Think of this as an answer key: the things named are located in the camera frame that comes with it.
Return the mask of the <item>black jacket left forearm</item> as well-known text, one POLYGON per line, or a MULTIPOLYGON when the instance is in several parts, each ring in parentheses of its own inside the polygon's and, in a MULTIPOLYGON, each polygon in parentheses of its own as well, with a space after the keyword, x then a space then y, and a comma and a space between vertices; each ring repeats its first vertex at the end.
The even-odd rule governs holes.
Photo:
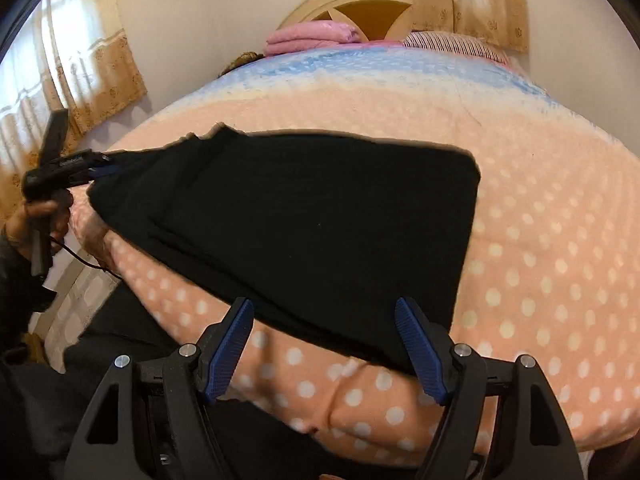
POLYGON ((1 231, 1 355, 17 350, 28 332, 30 318, 51 307, 56 292, 32 276, 32 264, 14 248, 6 229, 1 231))

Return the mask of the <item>person's left hand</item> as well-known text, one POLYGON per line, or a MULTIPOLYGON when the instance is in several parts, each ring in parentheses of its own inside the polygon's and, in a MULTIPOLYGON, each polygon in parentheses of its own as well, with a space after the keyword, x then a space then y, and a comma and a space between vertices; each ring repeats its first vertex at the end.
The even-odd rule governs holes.
POLYGON ((58 190, 50 200, 25 200, 3 227, 9 245, 29 259, 32 256, 32 233, 40 221, 47 223, 49 237, 62 243, 70 229, 68 222, 73 202, 73 195, 67 190, 58 190))

